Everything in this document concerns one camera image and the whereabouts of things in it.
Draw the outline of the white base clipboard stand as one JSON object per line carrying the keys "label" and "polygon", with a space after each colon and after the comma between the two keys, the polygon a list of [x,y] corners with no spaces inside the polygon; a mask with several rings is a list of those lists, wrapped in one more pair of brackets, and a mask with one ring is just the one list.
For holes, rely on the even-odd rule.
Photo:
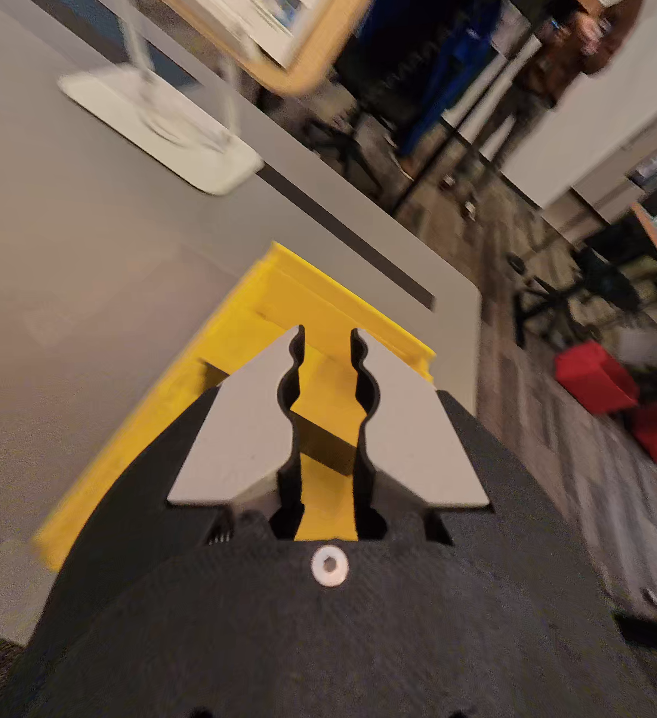
{"label": "white base clipboard stand", "polygon": [[224,86],[215,119],[155,71],[135,1],[118,1],[129,62],[62,76],[60,90],[174,175],[213,196],[232,193],[264,166],[240,138],[236,59],[255,59],[257,45],[242,19],[222,1],[199,1],[200,17],[218,33]]}

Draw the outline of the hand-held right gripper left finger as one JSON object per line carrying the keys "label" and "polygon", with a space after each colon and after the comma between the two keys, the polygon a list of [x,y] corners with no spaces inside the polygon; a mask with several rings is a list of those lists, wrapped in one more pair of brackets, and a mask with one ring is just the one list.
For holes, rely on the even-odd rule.
{"label": "hand-held right gripper left finger", "polygon": [[224,506],[277,513],[301,505],[299,435],[305,329],[296,325],[219,386],[169,490],[172,506]]}

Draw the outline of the yellow divided plastic bin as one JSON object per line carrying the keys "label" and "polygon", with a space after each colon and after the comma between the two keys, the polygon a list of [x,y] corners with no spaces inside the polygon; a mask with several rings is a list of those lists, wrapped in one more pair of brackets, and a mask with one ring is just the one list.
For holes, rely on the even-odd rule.
{"label": "yellow divided plastic bin", "polygon": [[306,330],[293,411],[357,445],[352,329],[362,328],[432,383],[435,352],[339,282],[273,243],[200,328],[38,530],[42,563],[58,571],[100,500],[134,459],[205,390],[207,370],[234,373],[287,329]]}

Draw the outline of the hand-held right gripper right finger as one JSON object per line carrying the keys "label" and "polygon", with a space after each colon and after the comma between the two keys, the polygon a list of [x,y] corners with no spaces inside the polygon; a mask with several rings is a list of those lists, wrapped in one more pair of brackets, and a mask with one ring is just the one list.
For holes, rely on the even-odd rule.
{"label": "hand-held right gripper right finger", "polygon": [[351,332],[351,363],[366,412],[354,461],[356,506],[488,507],[432,383],[361,328]]}

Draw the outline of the black bin divider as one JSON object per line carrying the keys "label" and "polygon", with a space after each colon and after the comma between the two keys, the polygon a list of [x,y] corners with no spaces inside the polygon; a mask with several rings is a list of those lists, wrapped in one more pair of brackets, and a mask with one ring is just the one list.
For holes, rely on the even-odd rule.
{"label": "black bin divider", "polygon": [[356,447],[305,417],[290,411],[299,437],[300,452],[342,476],[354,470]]}

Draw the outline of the white desk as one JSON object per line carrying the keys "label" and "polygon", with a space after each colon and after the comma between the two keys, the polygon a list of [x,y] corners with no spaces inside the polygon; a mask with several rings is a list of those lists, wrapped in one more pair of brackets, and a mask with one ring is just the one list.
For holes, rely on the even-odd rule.
{"label": "white desk", "polygon": [[630,126],[628,113],[620,111],[610,126],[595,126],[581,138],[568,130],[558,137],[557,120],[546,122],[507,164],[505,183],[553,223],[569,218],[569,206],[590,205],[615,217],[638,196],[629,176],[657,155],[657,109]]}

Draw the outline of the black office chair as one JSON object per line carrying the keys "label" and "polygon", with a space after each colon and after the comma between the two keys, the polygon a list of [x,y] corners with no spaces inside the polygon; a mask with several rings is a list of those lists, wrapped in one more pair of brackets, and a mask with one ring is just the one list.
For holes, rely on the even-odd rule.
{"label": "black office chair", "polygon": [[358,141],[360,125],[371,116],[384,129],[403,130],[417,119],[432,67],[460,15],[458,1],[373,1],[333,64],[353,108],[342,127],[315,117],[304,122],[303,145],[315,154],[334,151],[346,180],[359,167],[373,185],[372,199],[383,187]]}

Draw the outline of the black wheeled chair base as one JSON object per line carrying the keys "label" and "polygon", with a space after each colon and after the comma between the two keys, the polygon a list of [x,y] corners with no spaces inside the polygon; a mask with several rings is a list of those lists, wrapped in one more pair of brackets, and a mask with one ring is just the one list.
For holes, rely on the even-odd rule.
{"label": "black wheeled chair base", "polygon": [[607,262],[590,248],[570,250],[577,272],[573,282],[557,288],[539,276],[528,276],[523,286],[513,294],[513,335],[516,345],[526,345],[526,324],[543,315],[547,324],[540,333],[541,340],[551,346],[559,328],[565,331],[563,341],[573,346],[594,340],[599,342],[601,332],[595,325],[584,325],[575,319],[570,300],[579,294],[598,298],[618,310],[622,315],[634,317],[641,309],[641,300],[630,280],[618,266]]}

